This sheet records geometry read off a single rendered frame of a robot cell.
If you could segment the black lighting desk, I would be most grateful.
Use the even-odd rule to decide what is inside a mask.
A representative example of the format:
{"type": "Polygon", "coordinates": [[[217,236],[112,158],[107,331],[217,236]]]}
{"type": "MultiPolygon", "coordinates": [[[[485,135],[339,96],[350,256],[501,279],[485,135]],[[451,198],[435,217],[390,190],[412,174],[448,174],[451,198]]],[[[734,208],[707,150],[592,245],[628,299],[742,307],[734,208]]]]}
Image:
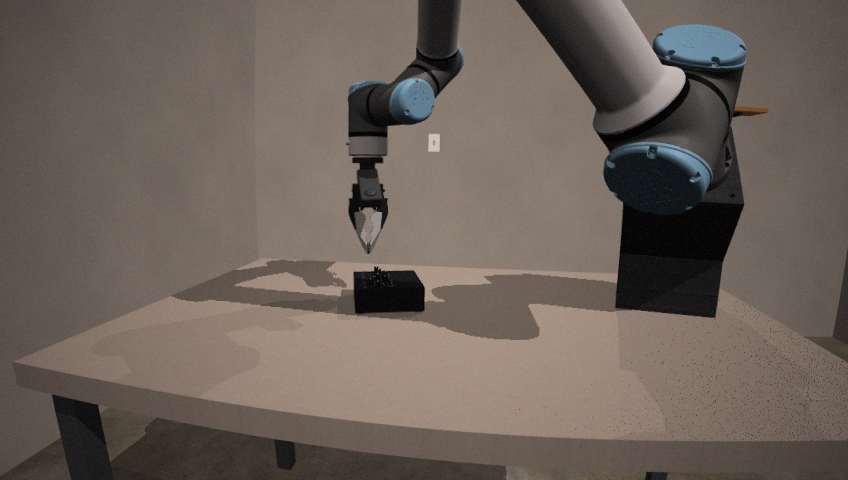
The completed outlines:
{"type": "Polygon", "coordinates": [[[374,267],[374,271],[354,272],[354,302],[358,314],[422,312],[425,287],[414,270],[381,271],[374,267]]]}

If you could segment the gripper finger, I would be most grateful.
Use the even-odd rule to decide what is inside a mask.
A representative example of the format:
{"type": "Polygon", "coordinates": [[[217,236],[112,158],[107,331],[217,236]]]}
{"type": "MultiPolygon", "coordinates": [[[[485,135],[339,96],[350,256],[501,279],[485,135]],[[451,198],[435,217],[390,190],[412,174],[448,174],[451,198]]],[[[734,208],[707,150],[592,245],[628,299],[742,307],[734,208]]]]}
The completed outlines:
{"type": "Polygon", "coordinates": [[[366,216],[365,216],[365,214],[362,213],[361,210],[359,210],[359,207],[357,207],[353,203],[352,198],[349,198],[348,211],[349,211],[349,217],[350,217],[351,222],[354,226],[354,229],[355,229],[355,231],[358,235],[358,238],[359,238],[359,240],[362,244],[362,247],[364,248],[365,252],[368,254],[368,243],[366,241],[366,232],[364,230],[364,223],[366,221],[366,216]]]}
{"type": "Polygon", "coordinates": [[[376,241],[377,241],[377,239],[380,235],[380,232],[381,232],[381,230],[384,226],[384,223],[386,221],[386,218],[387,218],[387,215],[388,215],[387,201],[388,201],[388,199],[384,198],[384,202],[383,202],[382,206],[377,207],[377,210],[374,211],[374,213],[371,215],[371,222],[373,224],[373,227],[372,227],[372,230],[370,232],[371,240],[369,242],[368,254],[370,254],[371,251],[373,250],[373,248],[376,244],[376,241]]]}

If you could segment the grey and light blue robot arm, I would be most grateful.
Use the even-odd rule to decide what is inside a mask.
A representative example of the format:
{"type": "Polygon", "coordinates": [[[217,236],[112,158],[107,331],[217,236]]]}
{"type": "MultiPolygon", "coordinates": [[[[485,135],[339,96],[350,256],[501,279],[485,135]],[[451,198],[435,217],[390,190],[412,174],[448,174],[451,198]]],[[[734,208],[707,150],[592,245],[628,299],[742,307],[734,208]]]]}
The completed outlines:
{"type": "MultiPolygon", "coordinates": [[[[652,48],[621,0],[516,1],[595,106],[593,128],[609,150],[604,180],[620,201],[679,214],[727,179],[746,64],[737,35],[680,25],[660,32],[652,48]]],[[[387,156],[388,126],[431,115],[464,64],[461,4],[418,0],[416,59],[390,84],[350,86],[349,156],[387,156]]]]}

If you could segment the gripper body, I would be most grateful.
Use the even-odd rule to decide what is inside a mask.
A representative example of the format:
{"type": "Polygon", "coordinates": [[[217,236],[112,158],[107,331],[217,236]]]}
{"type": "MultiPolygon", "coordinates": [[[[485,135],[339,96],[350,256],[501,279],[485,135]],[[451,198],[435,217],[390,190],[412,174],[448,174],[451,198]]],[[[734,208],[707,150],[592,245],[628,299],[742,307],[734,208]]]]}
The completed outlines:
{"type": "MultiPolygon", "coordinates": [[[[352,163],[359,163],[359,165],[360,165],[360,169],[361,169],[361,167],[362,167],[362,169],[375,169],[375,163],[383,163],[383,158],[378,158],[378,157],[354,157],[354,158],[352,158],[352,163]]],[[[385,192],[385,190],[383,189],[383,184],[381,184],[381,185],[380,185],[380,188],[381,188],[381,193],[382,193],[382,204],[383,204],[383,202],[384,202],[384,194],[383,194],[383,192],[385,192]]],[[[353,184],[352,184],[352,190],[351,190],[351,191],[352,191],[352,199],[353,199],[353,203],[354,203],[357,207],[360,207],[360,210],[361,210],[361,211],[363,211],[363,209],[364,209],[364,208],[373,208],[373,209],[374,209],[374,211],[376,211],[376,208],[377,208],[377,207],[379,207],[379,206],[374,206],[374,207],[361,207],[361,206],[360,206],[360,199],[359,199],[359,192],[358,192],[358,185],[356,185],[356,186],[355,186],[355,184],[354,184],[354,187],[353,187],[353,184]]]]}

